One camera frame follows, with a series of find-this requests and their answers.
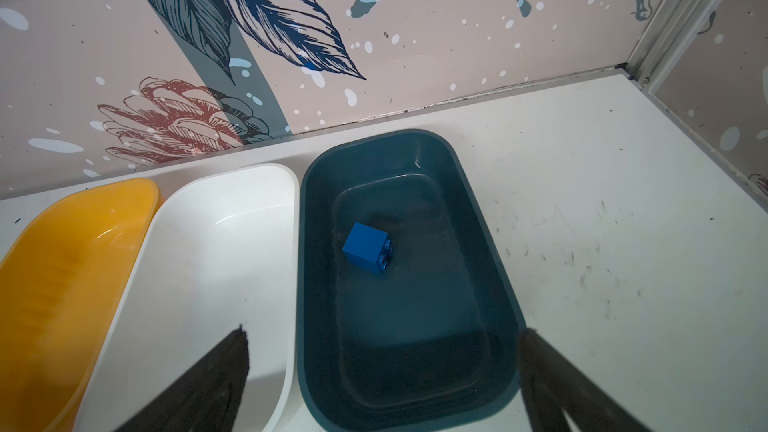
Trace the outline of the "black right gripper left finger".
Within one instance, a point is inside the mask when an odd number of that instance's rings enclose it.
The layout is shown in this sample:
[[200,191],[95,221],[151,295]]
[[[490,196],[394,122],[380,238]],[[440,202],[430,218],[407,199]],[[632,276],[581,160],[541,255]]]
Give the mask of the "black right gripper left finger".
[[119,429],[231,431],[249,367],[247,333],[238,328]]

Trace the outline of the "blue square lego brick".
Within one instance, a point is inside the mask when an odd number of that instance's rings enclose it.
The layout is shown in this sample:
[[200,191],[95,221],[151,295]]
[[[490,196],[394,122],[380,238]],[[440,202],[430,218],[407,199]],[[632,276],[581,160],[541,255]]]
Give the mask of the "blue square lego brick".
[[374,273],[382,273],[391,261],[393,244],[386,232],[355,222],[342,252],[352,264]]

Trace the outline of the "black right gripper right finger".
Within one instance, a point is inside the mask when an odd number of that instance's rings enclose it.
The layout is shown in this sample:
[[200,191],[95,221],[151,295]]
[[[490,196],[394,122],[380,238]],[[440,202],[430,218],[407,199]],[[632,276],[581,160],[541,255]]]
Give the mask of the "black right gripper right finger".
[[648,428],[609,397],[550,345],[527,328],[518,338],[520,387],[534,431],[646,431]]

